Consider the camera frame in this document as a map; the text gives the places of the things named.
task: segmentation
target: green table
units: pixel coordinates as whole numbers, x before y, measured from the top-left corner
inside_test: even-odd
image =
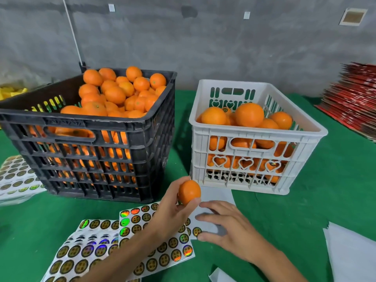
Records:
[[[176,133],[165,171],[163,190],[187,175],[191,158],[188,117],[195,92],[176,92]],[[376,240],[376,146],[332,120],[298,95],[298,106],[329,130],[286,196],[233,191],[240,211],[277,248],[284,251],[309,281],[332,281],[322,229],[328,222]],[[18,154],[3,132],[0,162]],[[118,219],[134,203],[57,197],[47,192],[25,203],[0,208],[2,281],[38,282],[56,251],[84,218]],[[196,257],[143,281],[209,281],[220,267],[236,281],[266,280],[249,263],[206,242],[194,241]]]

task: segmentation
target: gray concrete wall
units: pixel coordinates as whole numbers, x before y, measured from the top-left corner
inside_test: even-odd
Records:
[[[376,63],[376,0],[67,3],[88,66],[175,70],[179,89],[226,79],[317,96],[338,78],[341,63]],[[338,26],[347,7],[369,10],[359,27]],[[32,86],[79,73],[62,0],[0,0],[0,84]]]

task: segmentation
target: heart-shaped cutout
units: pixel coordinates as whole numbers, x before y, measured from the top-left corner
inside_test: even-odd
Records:
[[[280,161],[273,161],[273,160],[270,160],[265,163],[265,167],[268,172],[275,172],[275,170],[280,168],[281,165],[282,164]]]
[[[229,108],[231,110],[231,108],[234,106],[234,103],[233,101],[228,101],[227,104],[226,104],[227,108]]]
[[[227,163],[228,158],[226,156],[215,155],[213,156],[213,162],[216,167],[223,167]]]
[[[212,102],[212,105],[213,107],[218,107],[219,106],[219,101],[217,99],[215,99],[213,102]]]
[[[255,161],[253,160],[253,158],[249,158],[249,157],[242,157],[239,160],[239,166],[240,166],[240,169],[242,170],[249,169],[251,166],[254,165],[254,163]]]

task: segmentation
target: white paper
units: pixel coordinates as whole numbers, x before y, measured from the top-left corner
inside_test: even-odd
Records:
[[[209,276],[209,279],[211,282],[236,282],[220,268],[214,270],[214,272]]]
[[[374,282],[376,242],[334,223],[323,229],[335,282]]]
[[[231,189],[201,186],[201,202],[213,201],[213,200],[226,201],[235,205],[235,201],[232,196]],[[199,232],[201,231],[212,232],[218,235],[226,234],[226,230],[222,226],[218,226],[212,223],[197,221],[195,219],[195,216],[203,214],[203,213],[213,213],[213,212],[207,208],[197,207],[189,216],[189,220],[190,220],[190,222],[188,221],[189,224],[187,223],[185,224],[187,228],[189,228],[191,231],[191,234],[190,234],[191,240],[197,239],[196,228],[200,228]]]

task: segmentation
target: white plastic crate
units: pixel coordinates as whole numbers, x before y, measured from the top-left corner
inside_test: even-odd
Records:
[[[265,117],[277,111],[290,114],[294,120],[291,129],[220,126],[195,121],[208,107],[226,107],[235,111],[241,104],[249,102],[261,105],[264,108]],[[307,115],[273,85],[261,82],[200,80],[189,122],[193,130],[191,162],[193,180],[205,186],[280,195],[289,193],[291,184],[317,143],[328,133],[326,128]],[[217,145],[216,150],[209,150],[211,136],[226,137],[225,149],[219,151]],[[268,150],[234,147],[230,143],[234,138],[252,139],[251,146],[255,139],[272,140],[275,145]],[[275,156],[279,142],[287,142],[287,144],[282,155]],[[293,148],[292,155],[284,157],[289,145]],[[211,163],[211,166],[208,166],[209,155],[214,155],[213,159],[218,158],[216,160],[221,164],[213,160],[214,165]],[[270,170],[268,163],[276,168]],[[283,171],[276,173],[280,166],[284,166]]]

